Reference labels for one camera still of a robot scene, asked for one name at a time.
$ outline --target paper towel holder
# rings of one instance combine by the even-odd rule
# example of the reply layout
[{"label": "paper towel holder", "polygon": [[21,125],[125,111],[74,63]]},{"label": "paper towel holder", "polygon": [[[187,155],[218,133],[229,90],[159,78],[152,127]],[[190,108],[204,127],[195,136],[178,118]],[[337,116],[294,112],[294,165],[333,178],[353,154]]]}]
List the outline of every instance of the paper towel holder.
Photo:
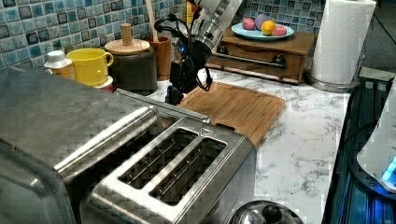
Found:
[{"label": "paper towel holder", "polygon": [[306,70],[304,81],[306,84],[319,89],[321,91],[329,91],[335,93],[351,93],[355,91],[361,84],[359,81],[359,74],[361,73],[361,68],[363,66],[363,61],[366,59],[366,55],[362,54],[358,59],[358,64],[356,68],[355,75],[352,81],[347,84],[334,84],[329,82],[324,82],[311,77],[311,69]]}]

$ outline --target paper towel roll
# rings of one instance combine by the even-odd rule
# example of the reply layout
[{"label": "paper towel roll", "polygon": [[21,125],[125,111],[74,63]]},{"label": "paper towel roll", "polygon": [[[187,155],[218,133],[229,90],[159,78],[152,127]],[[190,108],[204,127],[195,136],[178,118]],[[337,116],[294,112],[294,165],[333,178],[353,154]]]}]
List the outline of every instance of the paper towel roll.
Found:
[{"label": "paper towel roll", "polygon": [[332,84],[352,81],[375,9],[371,0],[327,0],[311,77]]}]

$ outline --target drawer handle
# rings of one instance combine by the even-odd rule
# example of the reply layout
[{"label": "drawer handle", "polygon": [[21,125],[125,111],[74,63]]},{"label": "drawer handle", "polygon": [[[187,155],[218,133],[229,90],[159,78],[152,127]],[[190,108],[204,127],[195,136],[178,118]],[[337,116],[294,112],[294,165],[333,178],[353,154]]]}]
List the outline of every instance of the drawer handle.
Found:
[{"label": "drawer handle", "polygon": [[285,57],[283,57],[282,55],[279,55],[279,54],[274,56],[272,61],[270,63],[268,63],[268,62],[262,62],[262,61],[258,61],[258,60],[246,59],[246,58],[228,55],[228,50],[225,47],[220,47],[220,48],[218,48],[217,52],[213,52],[213,56],[216,56],[219,58],[237,60],[237,61],[241,61],[241,62],[245,62],[245,63],[255,63],[258,65],[270,66],[270,67],[274,67],[274,68],[287,68]]}]

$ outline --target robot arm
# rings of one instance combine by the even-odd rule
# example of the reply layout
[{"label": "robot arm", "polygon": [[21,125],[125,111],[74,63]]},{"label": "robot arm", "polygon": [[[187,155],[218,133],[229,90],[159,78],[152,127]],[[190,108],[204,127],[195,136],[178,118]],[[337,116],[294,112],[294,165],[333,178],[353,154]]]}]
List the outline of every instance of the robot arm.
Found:
[{"label": "robot arm", "polygon": [[[172,85],[168,87],[165,98],[165,102],[171,105],[178,105],[183,99],[183,93],[188,93],[197,86],[205,91],[210,90],[212,78],[205,65],[219,45],[225,29],[230,25],[243,0],[188,1],[198,6],[191,29],[186,22],[173,14],[154,24],[158,32],[170,31],[172,33],[173,45],[181,55],[181,59],[173,61],[171,66],[170,82]],[[165,21],[175,22],[176,28],[163,26]],[[181,33],[179,23],[186,27],[188,36]],[[203,68],[207,74],[205,86],[197,76],[198,71]]]}]

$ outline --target blue tile backsplash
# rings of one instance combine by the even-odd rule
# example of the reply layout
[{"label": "blue tile backsplash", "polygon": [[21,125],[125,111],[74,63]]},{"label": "blue tile backsplash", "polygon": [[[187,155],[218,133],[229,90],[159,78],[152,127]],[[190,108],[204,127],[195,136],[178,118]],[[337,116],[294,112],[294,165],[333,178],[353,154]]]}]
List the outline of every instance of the blue tile backsplash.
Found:
[{"label": "blue tile backsplash", "polygon": [[244,17],[254,19],[264,13],[294,31],[318,33],[324,6],[321,0],[251,0]]},{"label": "blue tile backsplash", "polygon": [[[186,0],[151,0],[155,19],[185,18]],[[100,48],[132,24],[134,38],[150,36],[145,0],[0,0],[0,69],[43,66],[56,49]]]}]

